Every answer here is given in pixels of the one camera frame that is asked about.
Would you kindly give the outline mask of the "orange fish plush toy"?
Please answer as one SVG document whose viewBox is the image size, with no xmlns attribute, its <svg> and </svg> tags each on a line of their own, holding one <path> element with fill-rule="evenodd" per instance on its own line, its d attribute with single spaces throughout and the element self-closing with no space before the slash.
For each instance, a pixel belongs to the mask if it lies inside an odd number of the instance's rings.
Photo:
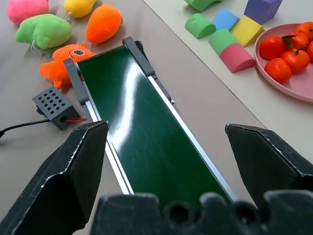
<svg viewBox="0 0 313 235">
<path fill-rule="evenodd" d="M 72 59 L 74 63 L 93 57 L 95 53 L 87 48 L 87 43 L 71 44 L 57 49 L 53 52 L 53 60 L 43 63 L 39 67 L 40 74 L 55 88 L 60 89 L 63 86 L 71 84 L 69 75 L 64 65 L 64 60 Z"/>
</svg>

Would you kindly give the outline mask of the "green plush toy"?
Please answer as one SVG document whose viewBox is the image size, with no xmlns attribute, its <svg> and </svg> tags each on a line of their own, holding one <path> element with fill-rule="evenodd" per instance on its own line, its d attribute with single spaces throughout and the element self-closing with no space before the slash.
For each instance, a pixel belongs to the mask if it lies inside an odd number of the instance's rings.
<svg viewBox="0 0 313 235">
<path fill-rule="evenodd" d="M 53 14 L 43 14 L 24 20 L 16 32 L 16 42 L 32 44 L 41 49 L 58 47 L 66 43 L 72 27 L 65 19 Z"/>
</svg>

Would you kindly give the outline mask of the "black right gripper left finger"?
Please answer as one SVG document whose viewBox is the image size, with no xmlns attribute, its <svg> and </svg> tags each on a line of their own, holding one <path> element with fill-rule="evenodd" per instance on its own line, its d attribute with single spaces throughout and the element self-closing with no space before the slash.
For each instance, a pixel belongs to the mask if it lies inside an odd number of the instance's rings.
<svg viewBox="0 0 313 235">
<path fill-rule="evenodd" d="M 72 235 L 83 229 L 98 192 L 108 130 L 106 121 L 74 129 L 0 222 L 0 235 Z"/>
</svg>

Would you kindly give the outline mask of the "orange oval plush toy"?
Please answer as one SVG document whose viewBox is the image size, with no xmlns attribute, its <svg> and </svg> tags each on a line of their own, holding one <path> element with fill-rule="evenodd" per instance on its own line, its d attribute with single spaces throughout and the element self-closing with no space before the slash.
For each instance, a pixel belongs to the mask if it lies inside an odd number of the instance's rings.
<svg viewBox="0 0 313 235">
<path fill-rule="evenodd" d="M 96 8 L 87 25 L 86 39 L 99 44 L 110 39 L 122 25 L 120 11 L 109 4 Z"/>
</svg>

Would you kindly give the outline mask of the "green conveyor belt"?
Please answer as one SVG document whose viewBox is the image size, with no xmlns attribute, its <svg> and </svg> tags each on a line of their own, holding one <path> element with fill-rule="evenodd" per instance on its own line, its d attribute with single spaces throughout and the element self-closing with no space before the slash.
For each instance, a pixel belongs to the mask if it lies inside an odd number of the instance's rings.
<svg viewBox="0 0 313 235">
<path fill-rule="evenodd" d="M 237 196 L 191 133 L 131 37 L 120 47 L 64 65 L 91 121 L 108 122 L 106 154 L 124 194 L 151 193 L 164 206 L 193 207 L 207 192 Z"/>
</svg>

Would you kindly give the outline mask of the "green foam half cylinder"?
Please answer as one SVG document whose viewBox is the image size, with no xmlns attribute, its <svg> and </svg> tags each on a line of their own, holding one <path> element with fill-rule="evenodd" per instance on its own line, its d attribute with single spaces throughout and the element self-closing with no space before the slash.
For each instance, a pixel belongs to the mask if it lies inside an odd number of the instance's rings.
<svg viewBox="0 0 313 235">
<path fill-rule="evenodd" d="M 209 44 L 212 46 L 218 56 L 230 45 L 238 43 L 236 38 L 227 29 L 219 29 L 214 32 L 209 40 Z"/>
<path fill-rule="evenodd" d="M 196 39 L 216 32 L 216 26 L 200 13 L 193 14 L 185 23 L 185 29 Z"/>
</svg>

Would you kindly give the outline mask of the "grey perforated control box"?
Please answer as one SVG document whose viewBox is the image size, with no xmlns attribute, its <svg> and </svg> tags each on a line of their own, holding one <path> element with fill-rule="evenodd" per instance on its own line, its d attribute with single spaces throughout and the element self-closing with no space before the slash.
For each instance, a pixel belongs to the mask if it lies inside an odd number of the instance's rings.
<svg viewBox="0 0 313 235">
<path fill-rule="evenodd" d="M 72 102 L 57 88 L 51 86 L 32 98 L 37 106 L 37 112 L 44 115 L 59 130 L 65 129 L 69 122 L 66 118 L 79 118 Z"/>
</svg>

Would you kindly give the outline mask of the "yellow foam block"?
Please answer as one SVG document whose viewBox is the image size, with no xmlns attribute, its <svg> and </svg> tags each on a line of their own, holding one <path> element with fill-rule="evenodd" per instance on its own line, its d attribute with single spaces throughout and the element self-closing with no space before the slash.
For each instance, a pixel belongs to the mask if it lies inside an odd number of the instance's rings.
<svg viewBox="0 0 313 235">
<path fill-rule="evenodd" d="M 246 47 L 254 43 L 264 31 L 261 24 L 243 15 L 232 28 L 231 34 L 243 47 Z"/>
</svg>

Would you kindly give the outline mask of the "yellow plush toy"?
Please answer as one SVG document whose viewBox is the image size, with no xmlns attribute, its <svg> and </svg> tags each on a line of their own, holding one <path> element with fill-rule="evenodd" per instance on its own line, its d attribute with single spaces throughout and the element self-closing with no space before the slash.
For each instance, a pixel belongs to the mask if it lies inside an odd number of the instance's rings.
<svg viewBox="0 0 313 235">
<path fill-rule="evenodd" d="M 64 9 L 74 18 L 81 18 L 89 14 L 97 0 L 66 0 Z"/>
</svg>

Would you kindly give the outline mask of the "blue foam block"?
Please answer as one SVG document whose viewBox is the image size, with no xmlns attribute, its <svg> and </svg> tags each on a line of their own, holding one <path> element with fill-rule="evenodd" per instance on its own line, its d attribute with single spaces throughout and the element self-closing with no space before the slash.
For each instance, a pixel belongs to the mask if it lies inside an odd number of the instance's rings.
<svg viewBox="0 0 313 235">
<path fill-rule="evenodd" d="M 231 31 L 239 20 L 240 18 L 232 12 L 226 8 L 222 8 L 214 17 L 212 23 L 215 25 L 216 30 L 227 29 L 228 31 Z"/>
</svg>

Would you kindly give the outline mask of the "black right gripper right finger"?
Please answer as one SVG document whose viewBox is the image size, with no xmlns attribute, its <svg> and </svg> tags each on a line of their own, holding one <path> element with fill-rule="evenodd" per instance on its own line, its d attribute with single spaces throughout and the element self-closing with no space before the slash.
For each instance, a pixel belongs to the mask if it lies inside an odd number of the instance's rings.
<svg viewBox="0 0 313 235">
<path fill-rule="evenodd" d="M 242 181 L 257 207 L 272 190 L 313 192 L 313 164 L 275 132 L 254 126 L 227 124 Z"/>
</svg>

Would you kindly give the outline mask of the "pink plate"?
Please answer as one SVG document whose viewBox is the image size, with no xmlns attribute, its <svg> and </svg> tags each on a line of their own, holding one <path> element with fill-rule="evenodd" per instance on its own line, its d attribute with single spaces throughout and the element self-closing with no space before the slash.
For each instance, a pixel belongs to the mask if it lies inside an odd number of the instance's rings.
<svg viewBox="0 0 313 235">
<path fill-rule="evenodd" d="M 268 61 L 263 59 L 259 53 L 259 47 L 263 39 L 272 35 L 283 36 L 292 32 L 298 25 L 299 23 L 282 24 L 263 32 L 257 38 L 254 46 L 256 67 L 262 77 L 276 89 L 296 99 L 313 103 L 313 63 L 309 63 L 304 71 L 293 75 L 288 82 L 280 84 L 266 73 L 264 67 Z"/>
</svg>

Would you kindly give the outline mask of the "orange mandarin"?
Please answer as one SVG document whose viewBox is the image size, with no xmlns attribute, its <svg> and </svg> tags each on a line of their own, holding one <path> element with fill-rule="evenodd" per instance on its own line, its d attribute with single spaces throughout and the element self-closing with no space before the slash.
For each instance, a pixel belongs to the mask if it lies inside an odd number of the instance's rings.
<svg viewBox="0 0 313 235">
<path fill-rule="evenodd" d="M 306 34 L 301 32 L 291 32 L 287 36 L 292 36 L 288 38 L 293 48 L 303 48 L 306 47 L 309 43 L 309 39 Z"/>
<path fill-rule="evenodd" d="M 293 48 L 285 51 L 280 57 L 287 63 L 293 74 L 303 71 L 310 63 L 310 57 L 305 49 L 305 47 L 300 49 Z"/>
<path fill-rule="evenodd" d="M 313 63 L 313 40 L 307 45 L 306 53 L 310 58 L 310 62 Z"/>
<path fill-rule="evenodd" d="M 267 62 L 265 72 L 278 83 L 286 83 L 292 77 L 289 65 L 281 58 L 275 58 Z"/>
<path fill-rule="evenodd" d="M 272 35 L 266 37 L 260 44 L 259 54 L 263 59 L 272 60 L 280 58 L 281 55 L 289 49 L 282 37 Z"/>
<path fill-rule="evenodd" d="M 301 23 L 294 29 L 294 32 L 305 34 L 309 42 L 313 41 L 313 22 L 304 22 Z"/>
</svg>

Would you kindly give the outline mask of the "pink foam half cylinder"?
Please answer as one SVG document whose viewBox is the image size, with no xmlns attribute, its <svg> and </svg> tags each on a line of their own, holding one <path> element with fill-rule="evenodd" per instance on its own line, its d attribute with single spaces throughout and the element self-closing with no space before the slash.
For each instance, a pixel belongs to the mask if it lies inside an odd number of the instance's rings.
<svg viewBox="0 0 313 235">
<path fill-rule="evenodd" d="M 255 59 L 239 43 L 234 43 L 226 47 L 221 52 L 220 59 L 231 73 L 249 69 L 256 64 Z"/>
</svg>

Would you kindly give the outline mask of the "purple foam block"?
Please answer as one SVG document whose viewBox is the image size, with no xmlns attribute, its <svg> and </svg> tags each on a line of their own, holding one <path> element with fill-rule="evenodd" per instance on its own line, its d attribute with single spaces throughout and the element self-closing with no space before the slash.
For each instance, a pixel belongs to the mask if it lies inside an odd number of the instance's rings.
<svg viewBox="0 0 313 235">
<path fill-rule="evenodd" d="M 274 18 L 283 0 L 248 0 L 244 15 L 258 24 Z"/>
</svg>

